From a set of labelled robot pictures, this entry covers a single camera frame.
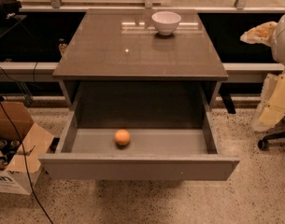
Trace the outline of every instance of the speckled floor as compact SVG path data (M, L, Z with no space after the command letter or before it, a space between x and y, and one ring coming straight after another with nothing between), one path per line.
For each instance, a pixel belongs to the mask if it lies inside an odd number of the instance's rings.
M53 223L285 223L285 139L257 148L265 133L249 126L257 100L236 99L236 114L217 102L213 119L223 154L240 163L228 181L94 181L39 177L36 196ZM60 135L64 101L38 102L34 120ZM285 130L285 120L270 133ZM0 193L0 223L49 223L33 195Z

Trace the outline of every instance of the box flap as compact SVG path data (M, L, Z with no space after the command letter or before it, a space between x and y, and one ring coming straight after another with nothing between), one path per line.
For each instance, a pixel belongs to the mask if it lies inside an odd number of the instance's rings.
M34 173L39 170L41 163L38 160L38 156L48 151L53 138L54 136L51 133L38 124L33 124L31 130L22 142L25 152L30 153L26 156L29 173ZM6 169L7 171L26 172L22 146L20 146L18 153L19 154L13 156L13 159Z
M19 137L2 107L23 139L34 123L27 108L23 103L18 102L2 102L2 106L0 104L0 138L7 140L19 139Z

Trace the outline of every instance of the bowl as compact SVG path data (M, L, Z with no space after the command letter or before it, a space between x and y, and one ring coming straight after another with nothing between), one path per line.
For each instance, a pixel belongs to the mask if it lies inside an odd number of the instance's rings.
M160 11L152 15L154 28L161 35L172 34L179 25L181 17L179 14L171 11Z

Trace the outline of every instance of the glossy tabletop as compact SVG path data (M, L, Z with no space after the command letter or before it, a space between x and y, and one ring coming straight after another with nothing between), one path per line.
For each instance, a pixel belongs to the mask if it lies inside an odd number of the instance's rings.
M159 35L151 15L162 9L89 9L53 75L65 80L211 80L227 73L194 10Z

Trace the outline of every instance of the caster wheel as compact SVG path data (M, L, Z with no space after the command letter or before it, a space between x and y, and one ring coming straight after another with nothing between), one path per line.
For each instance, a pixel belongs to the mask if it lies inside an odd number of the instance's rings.
M269 148L269 143L266 140L262 139L258 142L258 148L261 151L266 151Z

